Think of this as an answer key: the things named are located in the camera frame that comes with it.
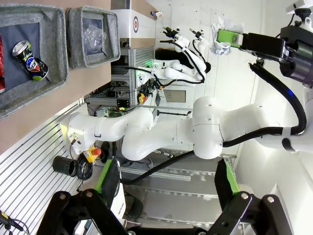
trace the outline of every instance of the soda can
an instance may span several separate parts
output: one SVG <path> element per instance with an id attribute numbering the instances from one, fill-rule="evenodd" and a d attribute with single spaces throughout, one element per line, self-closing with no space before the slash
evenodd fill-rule
<path id="1" fill-rule="evenodd" d="M 31 44 L 28 40 L 17 43 L 12 50 L 12 55 L 19 59 L 24 70 L 35 81 L 40 81 L 47 76 L 48 66 L 39 58 L 33 56 Z"/>

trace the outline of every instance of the black cylinder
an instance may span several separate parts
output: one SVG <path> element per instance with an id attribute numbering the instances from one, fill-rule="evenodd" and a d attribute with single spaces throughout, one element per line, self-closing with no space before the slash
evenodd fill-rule
<path id="1" fill-rule="evenodd" d="M 53 170 L 71 177 L 75 177 L 78 171 L 78 162 L 70 158 L 56 156 L 52 163 Z"/>

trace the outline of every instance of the target logo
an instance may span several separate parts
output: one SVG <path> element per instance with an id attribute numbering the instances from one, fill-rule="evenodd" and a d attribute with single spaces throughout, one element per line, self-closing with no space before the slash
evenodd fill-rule
<path id="1" fill-rule="evenodd" d="M 138 18 L 137 16 L 134 17 L 134 32 L 137 33 L 139 28 Z"/>

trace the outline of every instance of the table surface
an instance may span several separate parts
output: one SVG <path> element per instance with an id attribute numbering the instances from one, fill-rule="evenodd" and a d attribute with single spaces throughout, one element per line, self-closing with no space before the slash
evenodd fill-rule
<path id="1" fill-rule="evenodd" d="M 0 4 L 12 2 L 51 4 L 62 7 L 65 11 L 70 7 L 84 5 L 106 10 L 111 8 L 111 0 L 0 0 Z M 91 69 L 70 70 L 65 85 L 0 120 L 0 154 L 58 111 L 110 81 L 110 63 Z"/>

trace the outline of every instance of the plastic wrap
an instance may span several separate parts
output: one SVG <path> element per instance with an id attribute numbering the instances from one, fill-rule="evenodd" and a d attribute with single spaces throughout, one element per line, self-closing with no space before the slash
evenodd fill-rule
<path id="1" fill-rule="evenodd" d="M 101 51 L 107 34 L 102 29 L 90 24 L 84 31 L 83 37 L 85 55 L 88 55 Z"/>
<path id="2" fill-rule="evenodd" d="M 220 29 L 243 33 L 244 32 L 244 24 L 235 25 L 232 21 L 227 19 L 226 17 L 219 17 L 219 21 L 211 25 L 211 31 L 213 36 L 213 44 L 211 46 L 211 51 L 216 55 L 228 55 L 230 53 L 230 43 L 218 42 L 217 35 Z"/>
<path id="3" fill-rule="evenodd" d="M 0 34 L 0 93 L 4 91 L 5 91 L 5 83 L 4 83 L 3 45 L 2 45 L 2 38 Z"/>

